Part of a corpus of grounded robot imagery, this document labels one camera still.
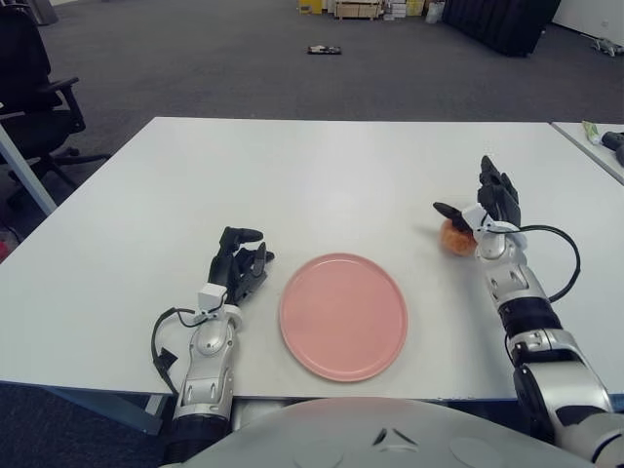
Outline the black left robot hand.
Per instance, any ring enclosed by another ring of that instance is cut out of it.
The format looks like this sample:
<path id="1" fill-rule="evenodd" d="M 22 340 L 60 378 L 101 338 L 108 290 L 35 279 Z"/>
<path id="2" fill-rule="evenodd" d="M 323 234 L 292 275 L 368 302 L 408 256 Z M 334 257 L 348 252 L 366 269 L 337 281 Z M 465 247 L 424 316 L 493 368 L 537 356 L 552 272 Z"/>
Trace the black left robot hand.
<path id="1" fill-rule="evenodd" d="M 263 233 L 250 228 L 224 228 L 208 282 L 226 287 L 227 304 L 239 305 L 266 280 L 266 264 L 275 255 L 266 249 Z"/>

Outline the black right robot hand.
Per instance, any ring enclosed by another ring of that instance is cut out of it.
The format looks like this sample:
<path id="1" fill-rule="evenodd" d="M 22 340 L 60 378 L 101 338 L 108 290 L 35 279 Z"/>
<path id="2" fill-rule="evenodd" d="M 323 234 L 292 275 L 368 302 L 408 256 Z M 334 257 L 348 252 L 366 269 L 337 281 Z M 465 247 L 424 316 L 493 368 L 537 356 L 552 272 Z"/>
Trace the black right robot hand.
<path id="1" fill-rule="evenodd" d="M 475 210 L 460 210 L 443 202 L 434 202 L 433 208 L 459 232 L 472 233 L 492 221 L 520 226 L 518 191 L 507 174 L 498 170 L 487 155 L 481 160 L 479 182 L 481 186 L 477 192 L 478 206 Z"/>

